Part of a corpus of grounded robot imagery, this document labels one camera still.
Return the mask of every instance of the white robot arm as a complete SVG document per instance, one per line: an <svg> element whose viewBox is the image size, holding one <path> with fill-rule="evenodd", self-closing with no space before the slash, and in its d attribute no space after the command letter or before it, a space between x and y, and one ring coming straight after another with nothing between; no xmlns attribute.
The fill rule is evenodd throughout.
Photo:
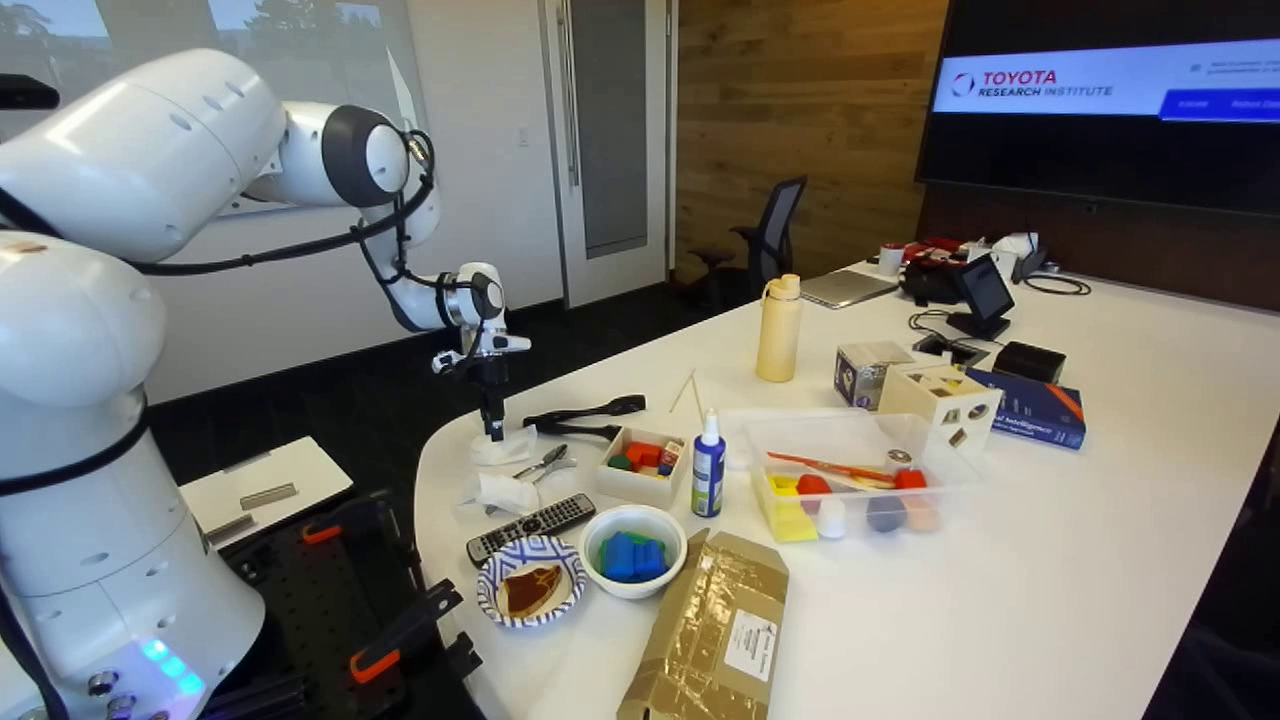
<svg viewBox="0 0 1280 720"><path fill-rule="evenodd" d="M168 270L234 197L361 209L372 277L413 332L458 328L434 363L476 370L503 438L502 277L413 277L442 216L434 150L365 108L279 104L224 53L118 76L0 145L0 605L74 715L194 715L254 650L264 605L209 554L144 431L140 385Z"/></svg>

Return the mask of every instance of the office chair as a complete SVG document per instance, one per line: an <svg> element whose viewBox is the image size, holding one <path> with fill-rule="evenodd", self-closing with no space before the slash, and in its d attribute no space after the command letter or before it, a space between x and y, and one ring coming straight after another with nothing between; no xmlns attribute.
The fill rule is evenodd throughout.
<svg viewBox="0 0 1280 720"><path fill-rule="evenodd" d="M756 227L734 227L750 257L734 248L697 248L708 264L708 297L718 305L744 305L764 292L764 285L792 270L792 216L800 209L810 178L787 178L768 193L764 216Z"/></svg>

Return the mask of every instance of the curved table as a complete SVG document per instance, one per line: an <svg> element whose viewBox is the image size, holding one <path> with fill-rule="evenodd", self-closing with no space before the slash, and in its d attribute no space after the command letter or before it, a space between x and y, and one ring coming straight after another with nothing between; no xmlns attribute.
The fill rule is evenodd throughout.
<svg viewBox="0 0 1280 720"><path fill-rule="evenodd" d="M1124 285L1017 299L1009 341L1068 355L1064 385L1084 393L1090 446L1064 452L994 438L974 456L981 488L935 536L786 545L792 590L772 715L1145 712L1277 428L1280 315ZM756 385L756 312L724 312L519 393L508 417L644 393L635 425L691 438L703 414L840 408L827 385L838 344L916 341L916 310L897 297L846 312L803 305L798 379ZM571 441L578 470L543 481L543 504L584 488L602 449ZM470 633L485 655L470 687L487 715L618 715L657 601L590 593L568 619L535 633L502 633L481 617L466 541L508 519L472 500L485 452L476 417L444 425L419 452L413 500L427 575L454 575L466 593L442 628ZM684 488L673 514L684 530L703 526L689 518ZM711 530L772 545L738 452Z"/></svg>

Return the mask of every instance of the food item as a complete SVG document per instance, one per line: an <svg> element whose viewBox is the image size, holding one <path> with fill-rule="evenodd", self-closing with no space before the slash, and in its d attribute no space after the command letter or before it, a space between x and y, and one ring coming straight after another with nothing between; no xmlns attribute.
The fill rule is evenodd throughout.
<svg viewBox="0 0 1280 720"><path fill-rule="evenodd" d="M503 581L503 595L508 595L508 617L535 617L541 609L547 609L547 601L555 595L564 568L562 563L543 563L519 575Z"/></svg>

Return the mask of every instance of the box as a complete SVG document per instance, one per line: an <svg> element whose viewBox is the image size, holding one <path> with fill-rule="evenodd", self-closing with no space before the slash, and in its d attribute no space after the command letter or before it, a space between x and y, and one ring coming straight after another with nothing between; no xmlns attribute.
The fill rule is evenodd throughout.
<svg viewBox="0 0 1280 720"><path fill-rule="evenodd" d="M734 531L697 531L657 609L621 720L768 715L787 563Z"/></svg>
<svg viewBox="0 0 1280 720"><path fill-rule="evenodd" d="M985 388L951 363L894 363L879 417L916 431L919 449L978 452L994 438L1000 388Z"/></svg>
<svg viewBox="0 0 1280 720"><path fill-rule="evenodd" d="M974 370L967 377L1004 393L994 425L997 431L1030 438L1055 449L1084 446L1090 425L1084 425L1079 388L1040 385L1017 373L981 373L981 370Z"/></svg>
<svg viewBox="0 0 1280 720"><path fill-rule="evenodd" d="M631 500L631 504L673 507L684 476L689 476L689 441L644 431L644 428L621 428L602 456L597 491Z"/></svg>
<svg viewBox="0 0 1280 720"><path fill-rule="evenodd" d="M974 463L961 452L923 449L919 456L876 414L759 414L741 425L751 452L751 491L782 545L934 536L946 530L957 488L974 483Z"/></svg>
<svg viewBox="0 0 1280 720"><path fill-rule="evenodd" d="M879 408L890 363L909 363L899 344L840 344L831 385L851 408Z"/></svg>

